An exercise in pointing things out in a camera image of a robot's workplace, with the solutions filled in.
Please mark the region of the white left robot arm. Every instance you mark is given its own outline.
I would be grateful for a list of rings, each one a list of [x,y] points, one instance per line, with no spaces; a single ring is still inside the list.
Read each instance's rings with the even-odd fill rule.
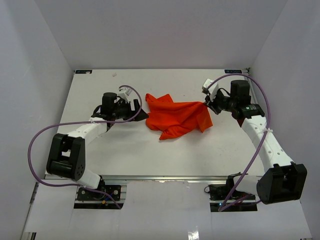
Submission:
[[[133,105],[134,109],[125,93],[104,93],[102,103],[94,109],[89,123],[67,134],[54,135],[46,171],[88,188],[88,193],[96,200],[103,198],[106,187],[102,184],[102,177],[86,168],[86,148],[93,140],[106,133],[116,120],[139,122],[149,117],[138,99],[133,100]]]

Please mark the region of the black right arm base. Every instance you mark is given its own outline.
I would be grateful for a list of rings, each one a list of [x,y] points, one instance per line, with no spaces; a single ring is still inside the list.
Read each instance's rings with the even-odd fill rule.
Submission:
[[[220,207],[224,202],[225,198],[229,194],[230,190],[236,183],[234,180],[235,177],[239,177],[240,174],[232,174],[229,176],[212,176],[207,177],[207,186],[204,188],[204,193],[209,195],[210,206]],[[239,201],[235,206],[244,206],[250,204],[256,204],[257,199],[254,195],[245,193],[242,191],[235,190],[226,204],[230,204],[234,201],[237,201],[241,198],[244,198],[242,201]]]

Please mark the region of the orange t shirt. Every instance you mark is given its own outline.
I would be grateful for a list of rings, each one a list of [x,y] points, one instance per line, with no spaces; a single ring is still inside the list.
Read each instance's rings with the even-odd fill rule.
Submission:
[[[213,126],[208,108],[200,101],[174,102],[169,94],[159,98],[145,95],[149,107],[146,126],[161,131],[159,140],[179,138],[195,129],[202,133]]]

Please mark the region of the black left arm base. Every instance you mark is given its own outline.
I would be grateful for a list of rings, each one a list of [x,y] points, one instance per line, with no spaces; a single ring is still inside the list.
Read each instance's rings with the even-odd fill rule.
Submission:
[[[105,192],[109,194],[115,201],[119,201],[121,199],[121,185],[105,185],[101,189],[100,192]],[[77,201],[103,201],[107,199],[108,201],[110,198],[105,194],[89,191],[84,189],[83,187],[79,188],[76,200]]]

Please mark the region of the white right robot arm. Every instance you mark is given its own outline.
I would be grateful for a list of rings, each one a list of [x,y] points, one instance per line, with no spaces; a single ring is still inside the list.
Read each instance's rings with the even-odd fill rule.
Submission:
[[[264,169],[261,177],[240,172],[228,176],[226,198],[240,202],[244,193],[259,197],[265,205],[300,199],[307,169],[296,164],[280,146],[262,108],[251,102],[250,84],[246,80],[233,80],[230,91],[226,91],[208,78],[202,92],[206,95],[205,105],[215,114],[231,113],[250,138],[256,149],[253,156],[260,158]]]

